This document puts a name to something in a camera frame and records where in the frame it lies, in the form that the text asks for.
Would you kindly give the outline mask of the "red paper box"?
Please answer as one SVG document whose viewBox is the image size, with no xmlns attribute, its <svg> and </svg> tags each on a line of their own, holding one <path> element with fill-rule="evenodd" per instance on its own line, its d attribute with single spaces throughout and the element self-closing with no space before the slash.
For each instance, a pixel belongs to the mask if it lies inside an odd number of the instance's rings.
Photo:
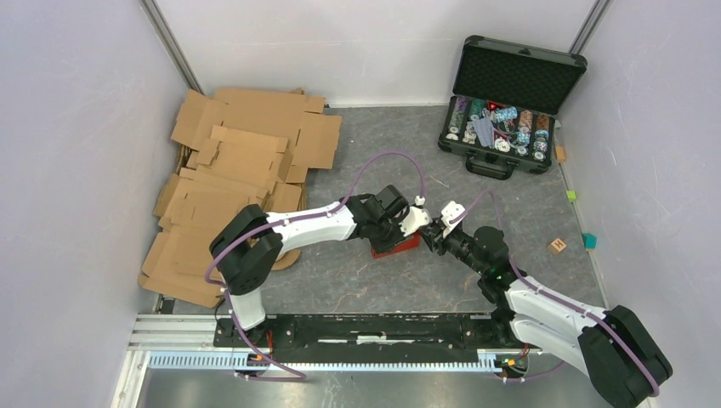
<svg viewBox="0 0 721 408">
<path fill-rule="evenodd" d="M 421 236 L 418 232 L 414 233 L 402 241 L 398 246 L 394 247 L 388 252 L 377 252 L 375 249 L 371 249 L 372 257 L 375 259 L 385 258 L 390 255 L 395 255 L 400 252 L 410 251 L 420 246 Z"/>
</svg>

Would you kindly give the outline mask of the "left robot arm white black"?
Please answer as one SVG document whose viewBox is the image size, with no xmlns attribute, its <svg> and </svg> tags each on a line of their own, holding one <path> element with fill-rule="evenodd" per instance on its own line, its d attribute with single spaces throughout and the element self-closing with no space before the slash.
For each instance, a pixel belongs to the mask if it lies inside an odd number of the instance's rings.
<svg viewBox="0 0 721 408">
<path fill-rule="evenodd" d="M 431 217 L 424 198 L 408 201 L 393 185 L 377 194 L 345 196 L 324 207 L 298 212 L 243 208 L 211 241 L 210 270 L 235 321 L 234 333 L 247 346 L 265 340 L 267 324 L 261 286 L 287 252 L 325 241 L 364 239 L 378 253 L 392 252 Z"/>
</svg>

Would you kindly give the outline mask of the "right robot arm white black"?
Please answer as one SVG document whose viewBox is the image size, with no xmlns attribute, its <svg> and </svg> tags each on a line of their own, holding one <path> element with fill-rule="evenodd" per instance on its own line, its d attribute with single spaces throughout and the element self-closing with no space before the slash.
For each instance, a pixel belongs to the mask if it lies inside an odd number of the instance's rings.
<svg viewBox="0 0 721 408">
<path fill-rule="evenodd" d="M 483 296 L 497 307 L 491 323 L 497 344 L 527 343 L 550 353 L 585 375 L 613 407 L 656 397 L 672 377 L 670 361 L 631 309 L 603 309 L 544 286 L 518 268 L 501 230 L 484 226 L 469 235 L 436 220 L 421 236 L 431 252 L 450 254 L 479 275 Z"/>
</svg>

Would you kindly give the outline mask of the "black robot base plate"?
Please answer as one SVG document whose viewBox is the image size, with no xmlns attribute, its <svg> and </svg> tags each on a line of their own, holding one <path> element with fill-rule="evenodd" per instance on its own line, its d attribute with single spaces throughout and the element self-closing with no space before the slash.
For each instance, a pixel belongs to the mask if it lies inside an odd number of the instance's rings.
<svg viewBox="0 0 721 408">
<path fill-rule="evenodd" d="M 523 351 L 491 314 L 272 314 L 246 335 L 291 363 L 469 363 L 481 349 Z"/>
</svg>

